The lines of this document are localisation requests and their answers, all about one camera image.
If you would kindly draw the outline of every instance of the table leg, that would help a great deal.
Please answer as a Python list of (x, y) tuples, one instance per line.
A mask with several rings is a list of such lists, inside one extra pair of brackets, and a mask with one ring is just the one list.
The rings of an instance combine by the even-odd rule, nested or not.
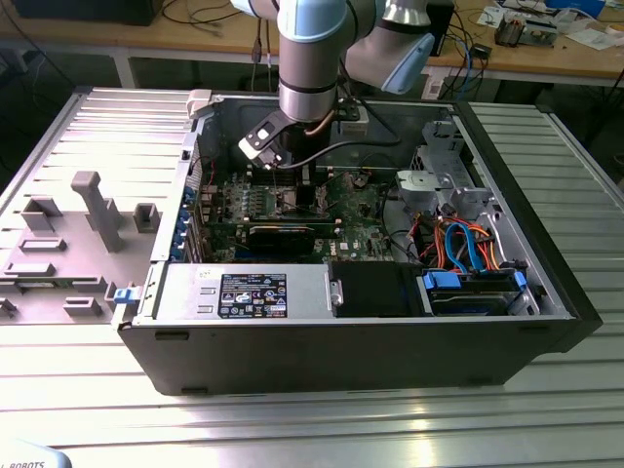
[(133, 73), (133, 68), (130, 65), (130, 57), (127, 55), (117, 54), (114, 55), (115, 67), (117, 68), (117, 74), (119, 75), (119, 82), (122, 88), (137, 88), (137, 79)]
[(26, 73), (28, 71), (28, 65), (23, 60), (20, 51), (13, 49), (0, 49), (0, 55), (17, 73)]
[(427, 66), (423, 73), (428, 75), (425, 89), (422, 90), (422, 98), (436, 100), (442, 91), (445, 78), (450, 75), (451, 68), (448, 66)]

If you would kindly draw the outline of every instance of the gray floor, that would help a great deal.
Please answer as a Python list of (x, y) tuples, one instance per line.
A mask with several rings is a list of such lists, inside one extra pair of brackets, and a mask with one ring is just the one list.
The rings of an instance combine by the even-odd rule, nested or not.
[[(65, 55), (50, 57), (77, 85), (119, 86), (113, 62), (109, 58)], [(193, 64), (188, 61), (136, 58), (133, 66), (140, 85), (143, 88), (156, 89), (186, 90), (203, 87), (233, 91), (238, 90), (244, 84), (242, 79), (246, 76), (249, 78), (251, 74), (249, 65), (237, 63)], [(409, 95), (417, 98), (423, 85), (424, 78)], [(463, 99), (492, 101), (497, 95), (500, 102), (528, 103), (535, 100), (536, 103), (547, 104), (581, 140), (591, 122), (592, 114), (595, 115), (601, 102), (600, 89), (557, 85), (541, 90), (535, 84), (508, 82), (498, 91), (498, 85), (493, 80), (485, 80), (477, 96), (475, 90)], [(42, 96), (32, 97), (33, 86), (36, 93)], [(266, 91), (266, 80), (256, 80), (256, 89)], [(70, 92), (67, 84), (41, 56), (31, 60), (26, 75), (15, 77), (0, 87), (0, 186), (3, 187), (11, 179), (13, 171), (20, 166), (46, 131)], [(604, 131), (590, 148), (596, 160), (616, 182), (624, 176), (624, 167), (613, 161), (615, 154), (624, 152), (623, 129), (624, 110), (620, 108), (613, 113)]]

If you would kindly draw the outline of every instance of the wire bundle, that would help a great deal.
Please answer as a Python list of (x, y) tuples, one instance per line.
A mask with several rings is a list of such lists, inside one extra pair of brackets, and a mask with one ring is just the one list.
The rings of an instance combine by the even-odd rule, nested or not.
[[(414, 242), (416, 231), (422, 225), (421, 216), (416, 219), (408, 232), (408, 238)], [(498, 261), (494, 252), (493, 238), (485, 229), (476, 223), (468, 222), (459, 217), (440, 217), (433, 226), (433, 241), (418, 256), (424, 261), (434, 251), (429, 266), (435, 265), (438, 269), (468, 273), (468, 268), (462, 263), (462, 257), (467, 254), (473, 269), (477, 271), (499, 270)], [(453, 235), (460, 235), (464, 240), (463, 247), (455, 254), (452, 250)]]
[[(488, 68), (489, 60), (488, 59), (483, 60), (482, 58), (478, 58), (479, 62), (481, 63), (481, 70), (479, 70), (479, 72), (475, 76), (473, 77), (470, 76), (470, 73), (472, 69), (474, 68), (474, 57), (471, 56), (470, 51), (472, 50), (472, 47), (475, 45), (475, 41), (473, 39), (472, 34), (470, 34), (470, 32), (468, 32), (466, 28), (464, 27), (463, 19), (457, 13), (457, 11), (453, 11), (453, 14), (457, 17), (459, 26), (456, 26), (454, 24), (449, 24), (448, 27), (452, 28), (452, 30), (447, 32), (447, 38), (455, 41), (455, 46), (457, 45), (462, 46), (461, 49), (458, 48), (457, 51), (463, 57), (463, 62), (461, 66), (459, 67), (459, 69), (457, 70), (457, 73), (453, 77), (450, 84), (449, 85), (447, 85), (446, 83), (444, 84), (446, 89), (440, 95), (440, 99), (445, 98), (449, 92), (450, 92), (451, 98), (455, 93), (458, 93), (457, 99), (460, 99), (466, 93), (469, 93), (475, 90), (475, 88), (477, 89), (477, 92), (475, 94), (475, 98), (476, 98), (479, 95), (479, 91), (481, 90), (481, 87), (483, 85), (484, 72), (486, 71), (486, 68)], [(457, 83), (457, 80), (459, 79), (459, 75), (461, 74), (461, 71), (464, 68), (466, 68), (466, 74), (464, 75), (464, 79), (459, 86), (456, 86), (455, 83)]]

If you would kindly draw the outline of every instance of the slotted metal surface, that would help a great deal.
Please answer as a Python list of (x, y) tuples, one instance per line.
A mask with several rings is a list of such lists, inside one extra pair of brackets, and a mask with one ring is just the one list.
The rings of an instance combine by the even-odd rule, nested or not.
[[(556, 117), (532, 106), (472, 107), (594, 307), (624, 325), (622, 193)], [(493, 125), (494, 116), (504, 121)]]
[[(498, 117), (506, 109), (513, 107), (497, 108)], [(522, 109), (529, 116), (523, 118), (544, 122)], [(505, 127), (500, 119), (494, 125)], [(566, 176), (587, 183), (584, 163), (570, 167)], [(556, 173), (511, 168), (518, 177)], [(595, 224), (572, 215), (582, 210), (576, 204), (538, 203), (556, 237), (575, 232), (600, 243)], [(614, 203), (582, 213), (610, 223), (602, 237), (622, 228)], [(3, 327), (0, 427), (63, 449), (76, 468), (621, 467), (624, 270), (621, 256), (582, 252), (588, 256), (565, 255), (605, 325), (571, 352), (541, 357), (504, 387), (173, 398), (153, 389), (108, 326)]]
[(0, 216), (0, 262), (21, 235), (21, 210), (33, 196), (54, 198), (63, 212), (84, 211), (71, 190), (77, 171), (98, 171), (99, 190), (120, 212), (137, 203), (162, 211), (190, 121), (188, 92), (94, 89), (66, 107), (33, 170)]

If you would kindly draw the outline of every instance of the warning label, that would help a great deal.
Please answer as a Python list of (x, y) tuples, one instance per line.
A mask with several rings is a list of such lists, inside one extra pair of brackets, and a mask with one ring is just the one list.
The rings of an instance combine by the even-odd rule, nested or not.
[(221, 275), (218, 315), (223, 319), (283, 319), (286, 275)]

